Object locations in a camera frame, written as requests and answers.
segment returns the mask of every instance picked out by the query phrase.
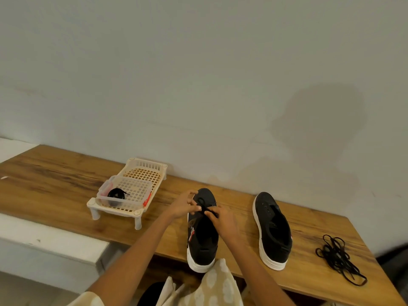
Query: sneaker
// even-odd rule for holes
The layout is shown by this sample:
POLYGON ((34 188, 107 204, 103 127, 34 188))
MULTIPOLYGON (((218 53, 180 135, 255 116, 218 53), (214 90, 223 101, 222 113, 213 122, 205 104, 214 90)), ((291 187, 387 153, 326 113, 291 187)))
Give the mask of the sneaker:
POLYGON ((273 270, 283 270, 292 248, 288 221, 272 195, 267 192, 256 196, 252 213, 258 225, 259 255, 262 262, 273 270))
POLYGON ((214 265, 218 247, 218 233, 211 220, 204 215, 207 207, 217 206, 211 191, 202 188, 193 200, 201 206, 201 212, 190 213, 188 220, 187 262, 197 273, 206 273, 214 265))

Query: patterned fabric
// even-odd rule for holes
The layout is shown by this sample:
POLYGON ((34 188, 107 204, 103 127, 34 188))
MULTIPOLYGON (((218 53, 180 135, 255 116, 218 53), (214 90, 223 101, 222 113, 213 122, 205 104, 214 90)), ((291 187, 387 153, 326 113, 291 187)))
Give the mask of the patterned fabric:
MULTIPOLYGON (((191 292, 184 284, 176 285, 168 277, 156 306, 243 306, 237 283, 229 271, 225 259, 218 260, 204 275, 200 286, 191 292)), ((104 306, 92 292, 82 293, 68 306, 104 306)))

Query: wooden bench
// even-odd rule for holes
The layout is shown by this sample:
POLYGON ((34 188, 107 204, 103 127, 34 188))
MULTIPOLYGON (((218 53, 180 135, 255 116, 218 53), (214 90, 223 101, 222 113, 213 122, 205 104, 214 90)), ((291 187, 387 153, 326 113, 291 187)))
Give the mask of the wooden bench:
MULTIPOLYGON (((258 228, 252 216, 254 195, 167 176, 149 210, 143 227, 134 228, 131 218, 102 213, 93 221, 86 202, 124 164, 40 145, 0 164, 0 212, 109 242, 133 244, 158 215, 184 190, 209 188, 217 202, 229 206, 237 217, 245 242, 258 253, 258 228)), ((293 248, 283 271, 266 270, 284 289, 315 298, 355 306, 405 305, 373 254, 346 217, 278 202, 289 221, 293 248), (346 241, 351 261, 368 278, 357 287, 330 269, 315 255, 322 236, 340 236, 346 241)), ((186 262, 187 223, 174 221, 156 250, 159 256, 186 262)), ((217 258, 225 258, 233 275, 242 273, 220 239, 217 258)))

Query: sleeve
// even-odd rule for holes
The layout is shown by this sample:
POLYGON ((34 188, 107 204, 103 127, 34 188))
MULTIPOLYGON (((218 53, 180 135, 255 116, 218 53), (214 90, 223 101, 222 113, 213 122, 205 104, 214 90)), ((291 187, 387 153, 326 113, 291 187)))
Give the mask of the sleeve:
POLYGON ((95 293, 85 292, 67 306, 104 306, 104 303, 95 293))

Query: plastic container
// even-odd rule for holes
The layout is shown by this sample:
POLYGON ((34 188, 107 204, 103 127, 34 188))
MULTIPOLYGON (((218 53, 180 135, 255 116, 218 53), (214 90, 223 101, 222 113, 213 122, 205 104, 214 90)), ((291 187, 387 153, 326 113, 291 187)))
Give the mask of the plastic container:
POLYGON ((102 199, 92 198, 86 204, 91 211, 92 219, 98 220, 100 218, 101 211, 123 217, 132 217, 135 219, 135 229, 140 230, 142 228, 141 217, 143 213, 149 208, 160 184, 163 180, 166 179, 166 170, 167 164, 137 158, 130 158, 129 160, 127 160, 125 167, 118 173, 117 177, 127 177, 135 180, 150 181, 151 192, 148 195, 146 201, 142 205, 139 204, 138 209, 134 210, 121 208, 119 206, 114 207, 112 204, 103 204, 102 199))
POLYGON ((136 211, 143 208, 143 203, 147 200, 152 190, 152 182, 129 177, 112 176, 99 188, 96 198, 104 206, 115 207, 128 211, 136 211), (120 188, 124 190, 125 199, 108 197, 110 190, 120 188))

